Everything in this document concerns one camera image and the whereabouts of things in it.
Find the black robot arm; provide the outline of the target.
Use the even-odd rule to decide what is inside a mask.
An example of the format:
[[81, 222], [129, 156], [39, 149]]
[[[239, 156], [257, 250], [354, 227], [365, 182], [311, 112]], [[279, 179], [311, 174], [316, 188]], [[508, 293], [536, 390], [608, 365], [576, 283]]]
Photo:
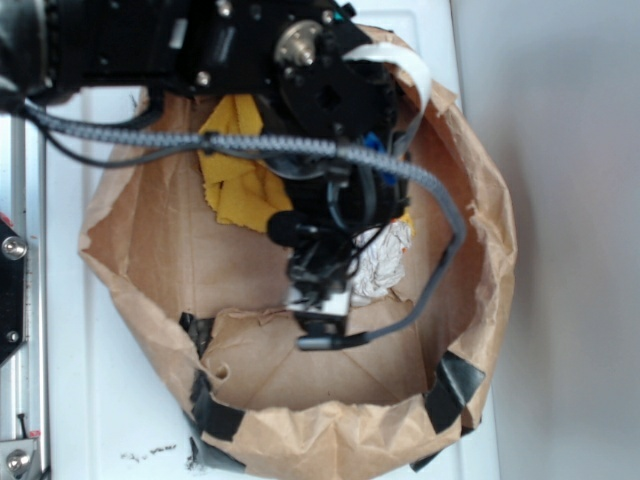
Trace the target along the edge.
[[[215, 96], [203, 130], [349, 140], [386, 150], [397, 119], [387, 70], [333, 1], [5, 1], [1, 108], [61, 103], [86, 87], [143, 86], [142, 129], [167, 93]], [[359, 231], [402, 216], [407, 184], [363, 167], [280, 154], [255, 165], [202, 153], [204, 197], [222, 224], [257, 232], [287, 210]]]

